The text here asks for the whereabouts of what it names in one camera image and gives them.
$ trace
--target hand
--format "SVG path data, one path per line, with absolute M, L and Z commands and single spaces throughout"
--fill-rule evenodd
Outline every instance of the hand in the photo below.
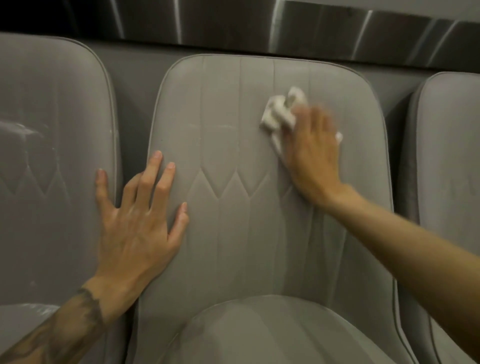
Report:
M 108 198 L 108 181 L 105 171 L 96 177 L 96 200 L 102 220 L 99 262 L 94 282 L 101 282 L 99 295 L 124 287 L 128 291 L 126 306 L 133 304 L 148 283 L 164 271 L 180 248 L 189 223 L 187 204 L 178 211 L 173 227 L 168 233 L 168 195 L 175 175 L 175 164 L 169 163 L 155 186 L 152 205 L 150 196 L 162 162 L 157 151 L 148 161 L 143 173 L 133 177 L 123 190 L 120 208 L 115 208 Z
M 338 176 L 338 142 L 331 116 L 319 107 L 297 106 L 293 132 L 284 130 L 285 160 L 292 180 L 307 199 L 328 209 L 349 187 Z

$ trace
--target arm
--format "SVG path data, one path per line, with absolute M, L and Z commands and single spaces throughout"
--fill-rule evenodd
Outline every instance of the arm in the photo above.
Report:
M 338 177 L 331 118 L 298 108 L 286 132 L 286 161 L 297 187 L 366 246 L 451 338 L 480 362 L 480 257 L 363 199 Z
M 7 363 L 77 363 L 160 274 L 178 251 L 188 225 L 182 204 L 168 234 L 166 210 L 175 166 L 168 165 L 149 200 L 162 160 L 156 152 L 142 174 L 127 183 L 120 208 L 108 199 L 107 176 L 99 170 L 96 198 L 102 218 L 99 263 L 67 303 L 0 355 Z

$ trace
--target forearm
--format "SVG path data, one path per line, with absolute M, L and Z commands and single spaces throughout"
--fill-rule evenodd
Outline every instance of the forearm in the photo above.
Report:
M 0 364 L 79 362 L 134 302 L 127 288 L 90 279 L 54 315 L 0 355 Z
M 468 354 L 480 360 L 480 258 L 361 198 L 328 212 L 355 235 Z

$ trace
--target gray seat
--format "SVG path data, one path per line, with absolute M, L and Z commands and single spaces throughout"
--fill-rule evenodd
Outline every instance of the gray seat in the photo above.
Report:
M 80 43 L 0 34 L 0 352 L 95 272 L 95 169 L 120 191 L 113 89 Z M 85 362 L 119 363 L 121 322 Z
M 480 76 L 439 73 L 413 95 L 404 137 L 398 212 L 480 254 Z M 474 363 L 400 288 L 402 326 L 421 364 Z
M 268 98 L 292 85 L 340 120 L 343 180 L 392 208 L 384 120 L 360 75 L 314 61 L 180 60 L 160 88 L 149 151 L 176 162 L 169 215 L 186 200 L 191 223 L 140 297 L 129 362 L 415 363 L 392 276 L 298 195 L 259 129 Z

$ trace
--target wall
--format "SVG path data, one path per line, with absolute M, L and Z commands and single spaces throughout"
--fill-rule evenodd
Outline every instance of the wall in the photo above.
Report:
M 478 0 L 296 0 L 480 22 Z
M 87 43 L 108 69 L 117 97 L 124 182 L 141 172 L 158 88 L 169 67 L 199 50 L 163 46 Z M 403 137 L 408 99 L 432 73 L 411 69 L 345 64 L 361 72 L 372 84 L 384 111 L 389 138 L 392 181 Z

